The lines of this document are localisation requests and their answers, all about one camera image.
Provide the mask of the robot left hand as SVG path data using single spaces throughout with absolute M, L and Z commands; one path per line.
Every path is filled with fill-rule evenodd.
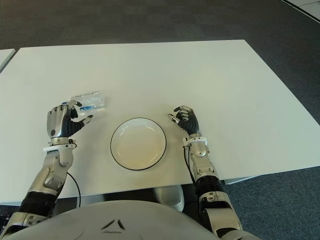
M 47 134 L 50 139 L 69 138 L 92 120 L 93 115 L 88 115 L 80 121 L 74 121 L 78 118 L 76 107 L 81 106 L 80 102 L 70 100 L 47 113 Z

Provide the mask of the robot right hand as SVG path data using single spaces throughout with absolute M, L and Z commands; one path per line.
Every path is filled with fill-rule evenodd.
M 188 106 L 181 105 L 173 110 L 176 115 L 169 113 L 168 118 L 183 129 L 187 134 L 200 134 L 200 128 L 198 119 L 194 113 L 194 110 Z

